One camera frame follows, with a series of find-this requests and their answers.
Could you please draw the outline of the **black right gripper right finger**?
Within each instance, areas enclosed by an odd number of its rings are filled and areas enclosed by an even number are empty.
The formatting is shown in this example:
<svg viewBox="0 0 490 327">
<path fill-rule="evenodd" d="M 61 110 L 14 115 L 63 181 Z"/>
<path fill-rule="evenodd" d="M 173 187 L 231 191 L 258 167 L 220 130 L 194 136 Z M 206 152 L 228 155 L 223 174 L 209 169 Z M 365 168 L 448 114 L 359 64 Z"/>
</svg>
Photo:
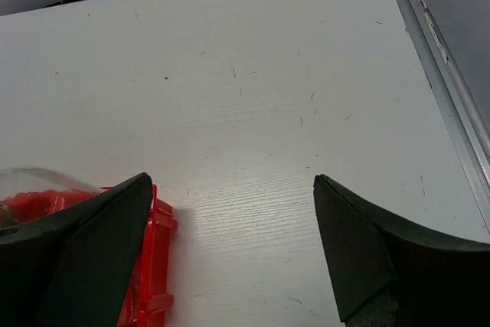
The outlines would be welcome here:
<svg viewBox="0 0 490 327">
<path fill-rule="evenodd" d="M 487 244 L 409 221 L 326 175 L 314 202 L 344 325 L 489 324 Z"/>
</svg>

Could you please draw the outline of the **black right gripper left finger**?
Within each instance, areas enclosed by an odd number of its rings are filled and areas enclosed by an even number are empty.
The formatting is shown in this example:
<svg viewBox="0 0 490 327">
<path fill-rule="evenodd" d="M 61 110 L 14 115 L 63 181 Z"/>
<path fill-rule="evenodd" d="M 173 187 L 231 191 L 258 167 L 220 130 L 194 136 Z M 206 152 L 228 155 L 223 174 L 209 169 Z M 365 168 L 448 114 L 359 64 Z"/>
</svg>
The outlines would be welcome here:
<svg viewBox="0 0 490 327">
<path fill-rule="evenodd" d="M 1 324 L 115 326 L 152 203 L 146 173 L 105 191 L 1 198 Z"/>
</svg>

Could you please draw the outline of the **clear glass bottle gold spout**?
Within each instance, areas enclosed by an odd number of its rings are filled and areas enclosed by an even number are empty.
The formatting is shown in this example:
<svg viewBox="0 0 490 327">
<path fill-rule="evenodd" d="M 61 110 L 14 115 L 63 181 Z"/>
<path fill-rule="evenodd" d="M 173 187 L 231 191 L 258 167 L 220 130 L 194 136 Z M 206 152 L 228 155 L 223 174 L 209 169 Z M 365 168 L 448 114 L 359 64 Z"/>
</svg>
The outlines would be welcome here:
<svg viewBox="0 0 490 327">
<path fill-rule="evenodd" d="M 48 168 L 1 170 L 1 229 L 37 220 L 93 198 L 103 190 Z"/>
</svg>

